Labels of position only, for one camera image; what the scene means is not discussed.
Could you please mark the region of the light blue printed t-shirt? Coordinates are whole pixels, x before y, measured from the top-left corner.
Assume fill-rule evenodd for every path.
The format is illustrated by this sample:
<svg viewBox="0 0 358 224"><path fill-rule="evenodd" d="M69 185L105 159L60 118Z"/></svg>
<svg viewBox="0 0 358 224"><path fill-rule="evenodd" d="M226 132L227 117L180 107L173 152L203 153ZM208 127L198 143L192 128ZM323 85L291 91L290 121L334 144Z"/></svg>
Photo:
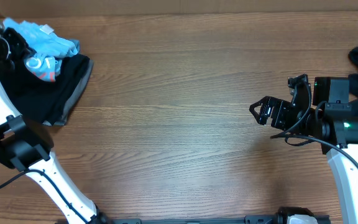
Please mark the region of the light blue printed t-shirt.
<svg viewBox="0 0 358 224"><path fill-rule="evenodd" d="M30 73L45 82L55 82L60 75L63 59L72 57L73 43L59 37L47 24L38 25L33 22L20 23L11 18L3 21L5 28L16 30L33 49L33 54L24 59L24 65Z"/></svg>

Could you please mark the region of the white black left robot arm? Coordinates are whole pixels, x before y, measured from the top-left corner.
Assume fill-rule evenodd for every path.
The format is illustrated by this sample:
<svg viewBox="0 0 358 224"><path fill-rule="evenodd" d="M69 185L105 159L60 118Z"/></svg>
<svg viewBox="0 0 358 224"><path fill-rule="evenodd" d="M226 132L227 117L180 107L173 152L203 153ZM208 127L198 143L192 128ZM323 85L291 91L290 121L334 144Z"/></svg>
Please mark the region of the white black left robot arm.
<svg viewBox="0 0 358 224"><path fill-rule="evenodd" d="M108 223L60 165L46 126L65 124L93 62L49 26L0 21L0 164L45 191L68 223Z"/></svg>

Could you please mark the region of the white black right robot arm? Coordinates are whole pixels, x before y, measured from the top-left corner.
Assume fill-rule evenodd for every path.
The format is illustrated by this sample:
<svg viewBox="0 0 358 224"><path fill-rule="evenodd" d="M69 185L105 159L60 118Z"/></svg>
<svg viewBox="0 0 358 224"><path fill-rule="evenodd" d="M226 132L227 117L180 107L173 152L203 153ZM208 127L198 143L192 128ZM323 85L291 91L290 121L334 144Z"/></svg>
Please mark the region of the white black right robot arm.
<svg viewBox="0 0 358 224"><path fill-rule="evenodd" d="M302 74L288 79L291 101L265 96L250 105L256 122L271 123L275 139L298 139L297 147L313 142L334 175L344 223L358 223L358 116L349 102L349 80Z"/></svg>

